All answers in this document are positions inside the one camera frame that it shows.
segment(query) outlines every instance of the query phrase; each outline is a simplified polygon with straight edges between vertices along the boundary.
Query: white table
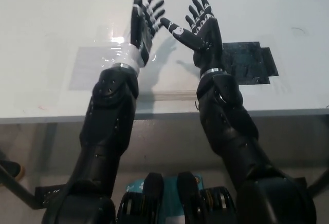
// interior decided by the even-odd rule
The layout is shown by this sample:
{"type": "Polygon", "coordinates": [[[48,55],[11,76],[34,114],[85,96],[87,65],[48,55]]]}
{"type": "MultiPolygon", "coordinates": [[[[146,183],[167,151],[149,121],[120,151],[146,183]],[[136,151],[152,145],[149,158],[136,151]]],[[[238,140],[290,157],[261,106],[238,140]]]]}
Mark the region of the white table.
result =
{"type": "MultiPolygon", "coordinates": [[[[329,114],[328,1],[209,0],[224,42],[259,41],[275,60],[279,76],[271,84],[241,86],[251,115],[329,114]]],[[[191,0],[165,2],[166,16],[187,27],[191,0]]],[[[82,121],[90,88],[71,86],[78,51],[120,41],[131,6],[132,0],[0,0],[0,123],[82,121]]],[[[96,76],[92,83],[104,67],[86,67],[96,76]]],[[[139,77],[136,118],[197,115],[197,72],[192,51],[162,29],[139,77]]]]}

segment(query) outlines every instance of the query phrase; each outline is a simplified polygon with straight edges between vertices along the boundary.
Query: floor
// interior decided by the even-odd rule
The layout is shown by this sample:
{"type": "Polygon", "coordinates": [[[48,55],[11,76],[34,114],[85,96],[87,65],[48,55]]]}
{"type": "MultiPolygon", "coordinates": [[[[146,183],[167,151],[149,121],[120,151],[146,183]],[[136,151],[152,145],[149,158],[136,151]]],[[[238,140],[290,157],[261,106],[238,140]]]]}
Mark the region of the floor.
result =
{"type": "MultiPolygon", "coordinates": [[[[329,162],[329,120],[326,117],[256,118],[260,144],[272,161],[293,177],[313,183],[329,162]]],[[[65,183],[80,151],[81,123],[0,126],[2,157],[26,168],[21,183],[36,186],[65,183]]],[[[205,187],[225,185],[235,195],[222,161],[208,146],[198,120],[138,120],[129,149],[122,156],[113,193],[118,207],[125,186],[148,172],[174,175],[201,173],[205,187]]],[[[40,223],[44,210],[33,211],[0,188],[0,223],[40,223]]],[[[329,191],[315,198],[318,223],[329,219],[329,191]]]]}

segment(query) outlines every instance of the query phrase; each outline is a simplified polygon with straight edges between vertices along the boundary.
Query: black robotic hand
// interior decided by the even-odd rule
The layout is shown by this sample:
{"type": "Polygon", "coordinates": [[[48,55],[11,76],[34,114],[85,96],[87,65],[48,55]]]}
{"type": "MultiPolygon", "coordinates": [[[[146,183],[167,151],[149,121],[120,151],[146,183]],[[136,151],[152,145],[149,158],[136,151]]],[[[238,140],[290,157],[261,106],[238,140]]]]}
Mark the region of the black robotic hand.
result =
{"type": "Polygon", "coordinates": [[[135,45],[141,53],[144,65],[149,60],[152,47],[152,38],[162,26],[157,23],[158,18],[164,15],[165,10],[157,10],[165,3],[159,1],[153,8],[150,8],[152,0],[143,4],[143,0],[134,0],[131,20],[131,44],[135,45]]]}
{"type": "Polygon", "coordinates": [[[207,0],[192,0],[196,10],[189,6],[193,19],[186,16],[185,19],[191,27],[191,31],[183,29],[167,18],[161,18],[161,23],[173,36],[185,46],[194,50],[194,65],[200,68],[200,76],[210,69],[218,68],[224,71],[221,63],[223,43],[217,19],[212,13],[207,0]]]}

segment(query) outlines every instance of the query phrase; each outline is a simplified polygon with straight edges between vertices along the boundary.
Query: robotic arm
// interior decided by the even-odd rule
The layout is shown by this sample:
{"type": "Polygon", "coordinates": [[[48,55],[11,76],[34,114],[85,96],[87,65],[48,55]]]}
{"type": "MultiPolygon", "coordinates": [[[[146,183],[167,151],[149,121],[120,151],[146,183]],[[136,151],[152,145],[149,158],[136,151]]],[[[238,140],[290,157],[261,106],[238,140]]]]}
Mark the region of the robotic arm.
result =
{"type": "Polygon", "coordinates": [[[42,223],[115,223],[111,201],[121,155],[128,148],[138,97],[139,68],[149,59],[152,38],[161,27],[157,12],[164,1],[150,8],[134,0],[131,40],[123,54],[101,72],[93,88],[80,133],[81,152],[75,169],[42,223]]]}
{"type": "MultiPolygon", "coordinates": [[[[306,187],[275,168],[258,144],[258,130],[243,107],[239,86],[225,72],[221,33],[209,2],[192,2],[197,10],[190,6],[193,19],[186,16],[191,31],[166,18],[161,22],[194,50],[193,61],[201,78],[197,88],[201,124],[237,191],[238,223],[316,223],[315,206],[306,187]]],[[[204,216],[204,223],[216,223],[212,213],[204,216]]]]}

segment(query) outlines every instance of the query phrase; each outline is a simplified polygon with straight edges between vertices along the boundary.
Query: black robotic arm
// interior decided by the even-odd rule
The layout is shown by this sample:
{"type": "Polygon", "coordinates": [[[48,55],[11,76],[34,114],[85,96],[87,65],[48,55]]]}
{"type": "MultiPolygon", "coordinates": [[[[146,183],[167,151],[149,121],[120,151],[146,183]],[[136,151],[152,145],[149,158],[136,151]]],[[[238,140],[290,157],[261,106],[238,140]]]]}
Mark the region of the black robotic arm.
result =
{"type": "Polygon", "coordinates": [[[80,133],[81,152],[75,169],[59,195],[50,203],[42,223],[115,223],[111,201],[121,155],[128,148],[138,97],[139,68],[149,59],[152,39],[161,27],[152,0],[134,0],[130,43],[93,88],[80,133]]]}
{"type": "MultiPolygon", "coordinates": [[[[258,144],[258,130],[243,107],[239,86],[225,72],[221,33],[209,2],[192,2],[196,6],[196,10],[189,7],[193,19],[186,16],[191,31],[167,18],[161,22],[178,41],[194,50],[201,78],[197,88],[201,124],[237,191],[238,223],[316,223],[315,206],[306,187],[275,168],[258,144]]],[[[213,213],[204,214],[203,222],[194,222],[185,213],[186,223],[216,223],[219,219],[212,218],[213,213]]],[[[235,218],[231,221],[223,223],[235,223],[235,218]]]]}

